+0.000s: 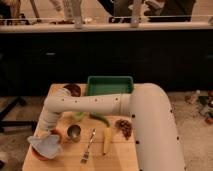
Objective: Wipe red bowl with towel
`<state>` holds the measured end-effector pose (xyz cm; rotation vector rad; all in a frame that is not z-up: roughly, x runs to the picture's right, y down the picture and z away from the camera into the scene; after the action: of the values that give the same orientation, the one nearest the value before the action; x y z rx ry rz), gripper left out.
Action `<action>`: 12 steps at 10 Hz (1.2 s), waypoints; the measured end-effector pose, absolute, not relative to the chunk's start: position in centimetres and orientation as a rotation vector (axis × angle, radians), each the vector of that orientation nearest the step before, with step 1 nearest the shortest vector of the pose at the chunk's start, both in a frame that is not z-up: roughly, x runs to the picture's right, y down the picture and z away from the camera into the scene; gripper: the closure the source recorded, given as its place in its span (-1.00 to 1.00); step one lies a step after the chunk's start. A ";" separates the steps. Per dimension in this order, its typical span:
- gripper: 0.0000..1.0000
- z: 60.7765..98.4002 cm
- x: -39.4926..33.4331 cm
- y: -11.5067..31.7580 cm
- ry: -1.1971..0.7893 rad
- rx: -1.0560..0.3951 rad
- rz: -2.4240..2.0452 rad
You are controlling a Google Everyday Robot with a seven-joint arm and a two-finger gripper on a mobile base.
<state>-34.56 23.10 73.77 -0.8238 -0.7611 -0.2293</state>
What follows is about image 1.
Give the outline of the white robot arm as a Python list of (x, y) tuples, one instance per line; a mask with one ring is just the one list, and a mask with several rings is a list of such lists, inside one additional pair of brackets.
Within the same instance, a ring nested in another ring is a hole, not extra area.
[(46, 97), (37, 130), (53, 130), (67, 111), (131, 117), (140, 171), (186, 171), (172, 106), (158, 85), (143, 83), (131, 93), (81, 97), (60, 88)]

